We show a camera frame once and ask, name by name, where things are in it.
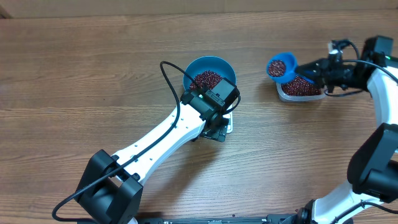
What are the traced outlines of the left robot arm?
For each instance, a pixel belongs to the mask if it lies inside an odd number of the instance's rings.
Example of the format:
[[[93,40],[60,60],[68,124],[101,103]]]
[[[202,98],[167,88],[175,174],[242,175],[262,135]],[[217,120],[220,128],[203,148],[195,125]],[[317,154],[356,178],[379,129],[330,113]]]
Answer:
[[[226,112],[238,97],[237,86],[227,78],[212,90],[187,90],[172,113],[140,140],[113,155],[95,153],[78,184],[78,189],[92,187],[75,201],[95,223],[136,223],[143,186],[156,168],[186,142],[223,142]]]

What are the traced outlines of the blue plastic measuring scoop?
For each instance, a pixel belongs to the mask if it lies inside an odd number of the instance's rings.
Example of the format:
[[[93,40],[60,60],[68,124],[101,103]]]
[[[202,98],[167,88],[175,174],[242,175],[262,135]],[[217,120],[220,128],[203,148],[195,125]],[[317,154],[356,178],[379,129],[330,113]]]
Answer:
[[[286,84],[299,76],[295,72],[297,66],[297,59],[293,53],[282,52],[268,61],[266,72],[276,83]]]

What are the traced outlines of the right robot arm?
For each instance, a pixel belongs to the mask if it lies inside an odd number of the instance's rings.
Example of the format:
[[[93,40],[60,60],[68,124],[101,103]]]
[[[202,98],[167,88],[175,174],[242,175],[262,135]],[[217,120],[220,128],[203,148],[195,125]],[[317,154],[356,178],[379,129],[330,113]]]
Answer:
[[[347,180],[328,195],[309,201],[284,223],[352,223],[352,218],[367,208],[388,213],[383,205],[397,200],[397,58],[391,55],[393,39],[381,35],[368,38],[356,59],[343,59],[348,39],[332,40],[329,55],[298,66],[297,75],[328,96],[334,87],[366,91],[374,102],[376,130],[352,156]]]

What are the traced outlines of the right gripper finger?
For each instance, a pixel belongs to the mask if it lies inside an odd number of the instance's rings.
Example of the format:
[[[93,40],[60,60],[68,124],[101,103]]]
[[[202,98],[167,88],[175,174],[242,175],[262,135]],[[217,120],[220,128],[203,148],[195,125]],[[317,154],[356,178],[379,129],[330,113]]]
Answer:
[[[310,63],[306,63],[303,65],[298,65],[295,68],[295,73],[298,75],[315,75],[320,73],[321,66],[325,62],[324,58],[312,61]]]
[[[298,75],[317,88],[325,87],[323,77],[318,73],[298,73]]]

